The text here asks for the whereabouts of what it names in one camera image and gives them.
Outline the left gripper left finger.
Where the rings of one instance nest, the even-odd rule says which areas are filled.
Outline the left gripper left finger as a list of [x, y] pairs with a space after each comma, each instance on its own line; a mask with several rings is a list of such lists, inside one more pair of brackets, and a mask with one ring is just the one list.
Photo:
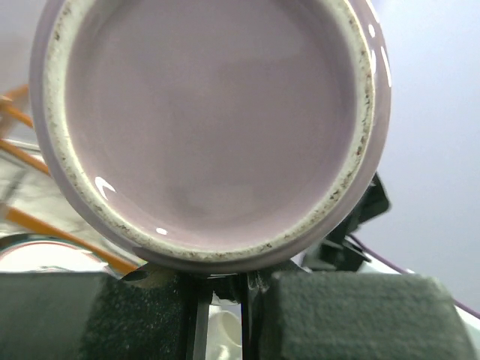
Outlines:
[[189, 277], [140, 269], [1, 275], [3, 359], [204, 359], [209, 303]]

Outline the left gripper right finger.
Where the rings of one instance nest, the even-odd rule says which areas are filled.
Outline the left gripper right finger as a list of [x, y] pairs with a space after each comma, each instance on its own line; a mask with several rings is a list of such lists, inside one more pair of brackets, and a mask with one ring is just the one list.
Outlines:
[[275, 272], [259, 279], [245, 359], [474, 359], [447, 289], [432, 277]]

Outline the purple mug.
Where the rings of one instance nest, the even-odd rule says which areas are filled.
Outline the purple mug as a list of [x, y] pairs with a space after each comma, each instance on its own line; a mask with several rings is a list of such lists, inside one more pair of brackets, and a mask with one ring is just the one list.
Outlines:
[[391, 74], [370, 1], [48, 1], [29, 70], [67, 201], [151, 263], [287, 260], [357, 205]]

